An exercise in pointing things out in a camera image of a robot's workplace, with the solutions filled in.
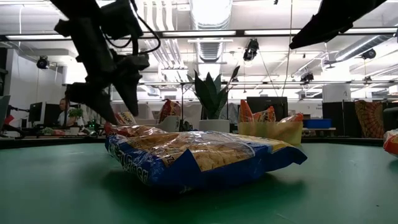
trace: ceiling duct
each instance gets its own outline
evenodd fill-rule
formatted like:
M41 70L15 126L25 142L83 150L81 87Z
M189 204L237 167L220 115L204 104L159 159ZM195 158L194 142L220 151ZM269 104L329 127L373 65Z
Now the ceiling duct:
M393 22L387 24L387 26L398 26L398 17L392 20ZM361 40L355 42L354 44L348 46L347 48L340 50L335 58L336 61L342 62L353 58L357 55L363 54L368 50L372 49L373 47L393 38L394 35L376 35L376 36L368 36L364 37Z
M190 0L195 30L225 30L231 19L232 0ZM204 62L217 62L224 43L197 43L197 52Z

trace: person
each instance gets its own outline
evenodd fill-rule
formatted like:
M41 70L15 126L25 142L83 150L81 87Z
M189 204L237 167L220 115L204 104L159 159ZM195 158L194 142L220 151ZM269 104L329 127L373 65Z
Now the person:
M73 108L70 107L70 103L67 102L64 98L62 98L60 100L60 109L61 109L61 113L60 116L58 117L58 123L59 125L63 126L63 122L65 120L65 108L68 106L68 114L67 114L67 127L73 126L73 124L75 124L75 122L77 123L78 126L84 126L84 122L82 118L78 118L76 120L76 118L70 118L69 117L69 112L71 110L73 110Z

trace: computer monitor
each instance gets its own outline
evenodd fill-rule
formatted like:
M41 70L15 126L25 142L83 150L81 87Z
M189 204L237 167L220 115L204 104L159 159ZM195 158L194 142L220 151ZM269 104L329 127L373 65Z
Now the computer monitor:
M56 124L60 113L60 105L46 103L44 109L44 126L53 126Z
M280 121L289 116L287 97L248 97L248 105L252 113L265 111L270 106L273 106L275 109L276 121Z
M32 103L29 107L29 122L39 122L42 120L43 102Z
M8 104L11 96L0 96L0 131L6 119Z

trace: white pot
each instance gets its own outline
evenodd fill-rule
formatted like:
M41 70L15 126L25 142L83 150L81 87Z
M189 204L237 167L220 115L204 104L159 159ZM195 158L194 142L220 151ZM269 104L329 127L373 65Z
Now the white pot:
M76 136L76 135L79 134L79 131L80 131L80 128L79 128L79 127L71 127L71 128L70 128L70 135Z
M219 131L229 133L229 120L201 120L199 121L199 131Z

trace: green table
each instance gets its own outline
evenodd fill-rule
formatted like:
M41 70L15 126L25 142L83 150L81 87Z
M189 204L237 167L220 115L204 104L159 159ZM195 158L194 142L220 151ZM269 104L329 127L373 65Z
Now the green table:
M301 166L168 200L103 144L0 150L0 223L398 223L398 158L380 147L302 147Z

